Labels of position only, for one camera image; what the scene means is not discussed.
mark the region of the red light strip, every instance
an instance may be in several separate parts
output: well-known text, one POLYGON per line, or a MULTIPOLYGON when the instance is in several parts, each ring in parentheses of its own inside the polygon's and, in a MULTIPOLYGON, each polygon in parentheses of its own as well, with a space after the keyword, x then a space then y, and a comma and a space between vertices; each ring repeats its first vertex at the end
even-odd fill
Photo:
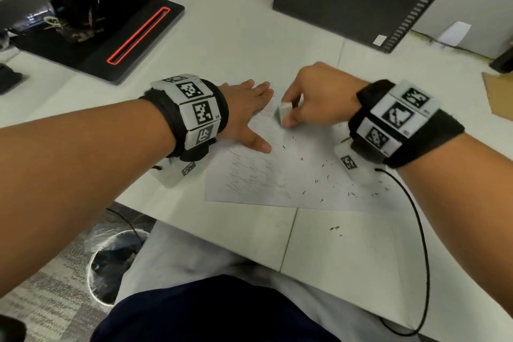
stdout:
POLYGON ((167 15, 169 14, 169 12, 171 11, 171 9, 169 7, 161 7, 150 19, 148 19, 140 28, 139 30, 137 30, 128 40, 125 41, 125 43, 123 45, 121 45, 119 47, 118 50, 116 50, 114 52, 114 54, 112 54, 112 56, 110 56, 108 59, 107 59, 107 62, 111 65, 118 65, 121 60, 123 60, 127 54, 129 54, 132 49, 140 42, 143 40, 143 38, 155 27, 158 25, 158 23, 167 15), (160 14, 162 14, 162 16, 160 18, 157 19, 157 21, 155 21, 149 28, 147 28, 148 25, 151 24, 151 22, 157 17, 159 16, 160 14), (141 35, 141 37, 135 41, 127 50, 125 50, 124 54, 119 57, 119 59, 115 60, 114 62, 112 61, 112 59, 115 59, 118 54, 120 52, 123 52, 125 47, 131 43, 131 41, 137 37, 143 30, 146 30, 146 32, 144 34, 141 35))

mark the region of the desk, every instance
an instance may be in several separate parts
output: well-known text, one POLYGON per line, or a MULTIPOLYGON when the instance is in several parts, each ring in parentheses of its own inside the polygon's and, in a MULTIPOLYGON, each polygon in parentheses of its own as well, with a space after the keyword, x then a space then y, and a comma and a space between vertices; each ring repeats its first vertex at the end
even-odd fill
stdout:
MULTIPOLYGON (((513 123, 492 115, 486 98, 481 72, 493 71, 485 59, 430 47, 410 33, 389 55, 346 40, 338 68, 369 81, 413 81, 469 134, 513 158, 513 123)), ((513 320, 459 267, 425 218, 423 226, 432 289, 422 333, 441 342, 513 340, 513 320)), ((424 258, 406 197, 392 216, 299 209, 281 271, 404 326, 420 321, 424 258), (340 233, 331 235, 334 226, 340 233)))
MULTIPOLYGON (((253 78, 285 87, 300 67, 322 60, 370 81, 414 81, 442 99, 470 134, 513 157, 511 122, 490 112, 480 75, 489 68, 479 57, 431 48, 415 34, 384 55, 278 14, 271 0, 172 1, 183 4, 186 15, 121 86, 25 53, 13 58, 9 66, 31 77, 0 97, 0 126, 132 99, 151 81, 183 72, 216 83, 253 78)), ((147 174, 118 201, 388 319, 416 325, 424 265, 418 228, 404 200, 398 201, 400 213, 389 217, 306 209, 296 215, 291 208, 204 203, 203 189, 203 174, 172 190, 147 174), (351 235, 324 235, 328 226, 351 235)), ((442 342, 513 340, 512 320, 425 226, 433 289, 423 333, 442 342)))
MULTIPOLYGON (((301 67, 339 60, 343 38, 272 11, 272 0, 172 1, 185 6, 185 16, 120 86, 26 53, 13 58, 9 66, 30 79, 0 97, 0 126, 137 98, 152 81, 180 73, 285 88, 301 67)), ((171 190, 145 174, 117 201, 280 270, 295 208, 203 199, 204 172, 171 190)))

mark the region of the forearm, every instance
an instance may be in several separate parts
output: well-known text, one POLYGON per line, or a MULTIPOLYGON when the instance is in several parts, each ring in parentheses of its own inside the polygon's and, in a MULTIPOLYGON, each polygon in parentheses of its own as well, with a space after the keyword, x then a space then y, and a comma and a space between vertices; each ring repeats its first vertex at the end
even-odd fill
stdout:
POLYGON ((51 260, 174 149, 161 113, 132 100, 0 129, 0 296, 51 260))
POLYGON ((459 264, 513 315, 513 162, 463 134, 399 173, 459 264))

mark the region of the cardboard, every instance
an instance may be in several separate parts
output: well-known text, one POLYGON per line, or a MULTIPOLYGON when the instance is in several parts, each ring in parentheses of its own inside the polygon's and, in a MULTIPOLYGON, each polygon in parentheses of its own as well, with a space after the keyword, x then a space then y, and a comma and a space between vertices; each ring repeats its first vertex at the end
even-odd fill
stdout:
POLYGON ((483 72, 492 114, 513 121, 513 72, 491 75, 483 72))

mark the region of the left hand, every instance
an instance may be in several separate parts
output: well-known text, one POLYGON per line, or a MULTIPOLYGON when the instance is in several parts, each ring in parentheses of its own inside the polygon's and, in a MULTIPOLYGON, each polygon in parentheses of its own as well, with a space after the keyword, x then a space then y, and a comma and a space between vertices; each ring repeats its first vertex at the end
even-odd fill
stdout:
POLYGON ((252 131, 248 123, 255 111, 263 109, 269 103, 274 91, 269 88, 271 84, 267 81, 256 88, 253 88, 254 84, 253 80, 248 80, 237 86, 224 83, 219 87, 230 112, 228 123, 219 136, 239 141, 253 150, 269 153, 271 145, 252 131))

